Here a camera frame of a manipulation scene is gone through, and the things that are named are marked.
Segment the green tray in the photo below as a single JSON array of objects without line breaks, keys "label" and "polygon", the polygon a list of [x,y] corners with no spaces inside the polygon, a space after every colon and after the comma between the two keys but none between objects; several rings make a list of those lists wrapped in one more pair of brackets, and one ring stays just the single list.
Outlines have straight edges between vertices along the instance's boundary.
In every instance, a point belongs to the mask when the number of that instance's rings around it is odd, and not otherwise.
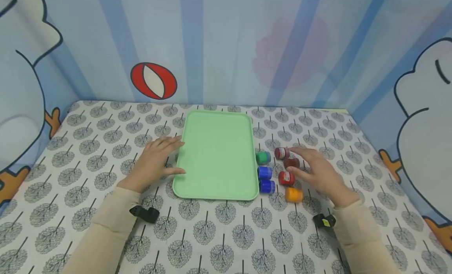
[{"label": "green tray", "polygon": [[252,200],[259,194],[252,120],[246,114],[187,114],[173,191],[186,199]]}]

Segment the pink flower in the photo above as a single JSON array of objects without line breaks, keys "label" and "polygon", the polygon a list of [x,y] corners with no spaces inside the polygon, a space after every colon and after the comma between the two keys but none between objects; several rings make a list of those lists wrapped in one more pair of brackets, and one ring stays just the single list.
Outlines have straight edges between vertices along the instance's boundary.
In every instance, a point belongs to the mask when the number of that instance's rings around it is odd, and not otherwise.
[{"label": "pink flower", "polygon": [[[272,28],[272,33],[256,43],[253,71],[263,86],[270,87],[283,55],[292,25],[281,18]],[[319,72],[330,50],[328,27],[325,22],[314,17],[303,51],[298,59],[288,87],[306,83],[313,74]]]}]

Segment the paint jar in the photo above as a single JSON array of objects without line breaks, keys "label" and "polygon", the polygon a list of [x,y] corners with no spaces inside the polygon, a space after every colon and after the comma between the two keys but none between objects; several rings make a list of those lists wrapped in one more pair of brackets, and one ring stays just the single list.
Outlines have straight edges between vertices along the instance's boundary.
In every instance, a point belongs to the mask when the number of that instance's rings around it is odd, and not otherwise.
[{"label": "paint jar", "polygon": [[279,184],[291,186],[295,183],[295,175],[286,171],[279,172]]},{"label": "paint jar", "polygon": [[256,162],[258,165],[270,163],[272,157],[270,152],[258,152],[256,153]]},{"label": "paint jar", "polygon": [[276,184],[271,180],[259,181],[259,191],[263,194],[272,194],[275,192]]},{"label": "paint jar", "polygon": [[300,160],[298,158],[286,158],[282,161],[284,164],[284,168],[287,169],[287,167],[295,167],[300,168]]},{"label": "paint jar", "polygon": [[299,203],[303,200],[303,191],[296,188],[286,188],[286,200],[290,203]]},{"label": "paint jar", "polygon": [[270,180],[272,178],[272,168],[259,166],[257,168],[257,177],[259,180]]},{"label": "paint jar", "polygon": [[275,149],[276,159],[289,158],[290,151],[287,147],[277,147]]}]

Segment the hand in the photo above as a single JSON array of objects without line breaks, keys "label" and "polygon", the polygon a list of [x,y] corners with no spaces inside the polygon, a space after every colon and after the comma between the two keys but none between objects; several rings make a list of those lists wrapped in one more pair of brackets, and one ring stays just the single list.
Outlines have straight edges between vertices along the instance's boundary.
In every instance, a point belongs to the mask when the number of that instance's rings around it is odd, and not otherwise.
[{"label": "hand", "polygon": [[308,182],[319,192],[326,194],[335,206],[346,207],[359,200],[358,194],[344,184],[339,174],[321,153],[314,149],[301,147],[291,147],[289,150],[308,162],[311,173],[308,174],[295,167],[288,167],[288,172]]},{"label": "hand", "polygon": [[180,141],[181,138],[181,135],[178,137],[161,137],[146,144],[129,175],[121,180],[117,186],[141,193],[144,188],[162,176],[185,174],[185,170],[182,168],[166,168],[164,166],[168,155],[185,144]]}]

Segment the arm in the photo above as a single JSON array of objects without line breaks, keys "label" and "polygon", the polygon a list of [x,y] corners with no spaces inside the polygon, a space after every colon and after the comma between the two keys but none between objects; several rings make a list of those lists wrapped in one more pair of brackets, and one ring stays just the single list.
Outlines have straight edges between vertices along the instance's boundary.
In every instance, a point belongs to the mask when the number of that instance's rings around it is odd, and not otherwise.
[{"label": "arm", "polygon": [[139,203],[140,194],[116,187],[92,218],[63,274],[115,273],[124,244],[136,217],[129,209]]},{"label": "arm", "polygon": [[353,274],[400,273],[385,245],[374,218],[361,200],[346,208],[334,208],[333,227]]},{"label": "arm", "polygon": [[400,273],[381,241],[377,223],[358,194],[351,191],[321,153],[292,147],[311,167],[311,174],[295,167],[288,171],[302,178],[333,202],[336,217],[334,232],[345,252],[353,274]]},{"label": "arm", "polygon": [[163,137],[146,145],[127,178],[121,180],[113,194],[102,202],[63,268],[63,274],[115,272],[124,244],[137,219],[129,210],[139,204],[141,191],[163,175],[185,173],[181,168],[164,167],[167,156],[184,145],[179,142],[180,139]]}]

